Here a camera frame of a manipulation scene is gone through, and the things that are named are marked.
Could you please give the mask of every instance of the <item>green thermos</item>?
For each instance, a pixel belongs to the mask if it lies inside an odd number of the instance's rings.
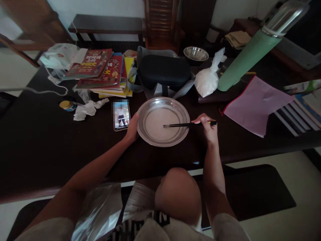
[[[309,10],[309,4],[301,1],[284,3],[274,17],[264,25],[248,42],[242,52],[227,68],[218,81],[220,91],[227,91],[240,81],[240,78],[250,70],[260,59],[274,48]]]

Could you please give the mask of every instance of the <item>black case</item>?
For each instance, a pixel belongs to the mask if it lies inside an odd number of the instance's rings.
[[[149,90],[160,83],[165,97],[168,96],[167,86],[178,91],[190,80],[190,75],[191,67],[185,60],[159,55],[143,57],[138,68],[141,83]]]

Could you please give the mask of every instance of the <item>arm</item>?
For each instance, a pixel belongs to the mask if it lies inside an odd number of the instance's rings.
[[[214,120],[206,114],[202,114],[192,122],[196,124],[202,122],[204,134],[207,139],[207,152],[203,169],[203,185],[207,215],[210,223],[212,223],[215,216],[219,213],[227,213],[234,218],[236,217],[225,193],[225,179],[219,153],[217,125],[210,126],[208,121]]]
[[[68,218],[76,225],[86,194],[103,181],[124,151],[137,139],[137,120],[138,115],[135,114],[124,139],[78,171],[25,230],[57,217]]]

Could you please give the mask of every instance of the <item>stainless steel bowl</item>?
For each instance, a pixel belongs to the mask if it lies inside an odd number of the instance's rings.
[[[205,61],[208,59],[208,53],[198,47],[187,47],[184,49],[184,54],[187,58],[194,61]]]
[[[139,108],[138,114],[138,133],[153,146],[174,146],[188,133],[187,127],[163,128],[163,125],[190,122],[185,107],[174,99],[168,97],[150,99]]]

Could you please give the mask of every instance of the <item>stack of books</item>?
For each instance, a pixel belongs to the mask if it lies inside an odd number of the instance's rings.
[[[225,37],[230,45],[237,50],[243,49],[251,40],[250,35],[248,35],[247,32],[243,31],[230,32],[225,35]]]
[[[107,98],[107,97],[112,97],[112,96],[117,96],[117,97],[132,97],[133,96],[133,91],[129,90],[127,86],[127,80],[131,83],[134,84],[136,80],[136,75],[133,76],[133,66],[134,66],[134,58],[129,58],[129,57],[123,57],[123,64],[122,64],[122,73],[121,73],[121,80],[118,85],[113,85],[107,88],[91,88],[90,90],[93,91],[94,93],[99,94],[99,98]]]
[[[123,57],[112,49],[88,50],[82,63],[74,64],[64,80],[78,79],[76,90],[91,90],[100,98],[131,97],[132,91],[126,83],[135,82],[135,76],[129,75],[133,65],[133,58]]]
[[[317,102],[318,104],[315,105],[308,95],[296,94],[293,102],[274,112],[295,137],[321,130],[321,110],[319,109],[321,103]]]

